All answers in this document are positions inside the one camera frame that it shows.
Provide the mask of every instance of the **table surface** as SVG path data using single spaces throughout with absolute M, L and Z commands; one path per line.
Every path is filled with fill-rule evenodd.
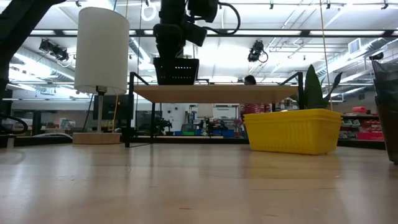
M 398 166 L 372 149 L 303 156 L 239 145 L 53 145 L 0 153 L 1 224 L 392 224 L 397 189 Z
M 297 86 L 136 85 L 134 91 L 153 103 L 277 103 Z

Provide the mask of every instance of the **lamp shade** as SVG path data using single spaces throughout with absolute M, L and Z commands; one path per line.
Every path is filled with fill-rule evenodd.
M 129 29 L 128 20 L 109 9 L 86 7 L 80 11 L 76 90 L 96 93 L 96 86 L 105 86 L 107 95 L 127 92 Z
M 213 105 L 211 103 L 198 104 L 198 118 L 212 118 Z

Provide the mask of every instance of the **person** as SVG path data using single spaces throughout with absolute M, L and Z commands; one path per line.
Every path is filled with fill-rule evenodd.
M 248 75 L 244 77 L 245 85 L 256 85 L 257 81 L 252 75 Z M 265 105 L 264 103 L 260 104 L 252 104 L 252 103 L 244 103 L 239 105 L 239 114 L 241 117 L 241 121 L 244 121 L 245 114 L 256 114 L 256 113 L 267 113 L 270 112 L 269 105 Z M 248 138 L 248 132 L 246 131 L 246 127 L 244 126 L 244 138 Z

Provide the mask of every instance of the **yellow basket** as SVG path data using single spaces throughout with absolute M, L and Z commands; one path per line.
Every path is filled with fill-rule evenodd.
M 255 151 L 325 154 L 336 149 L 341 114 L 324 109 L 244 115 Z

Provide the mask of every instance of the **lamp base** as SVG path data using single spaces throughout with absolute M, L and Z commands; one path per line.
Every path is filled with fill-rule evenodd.
M 120 144 L 120 133 L 73 133 L 74 144 Z

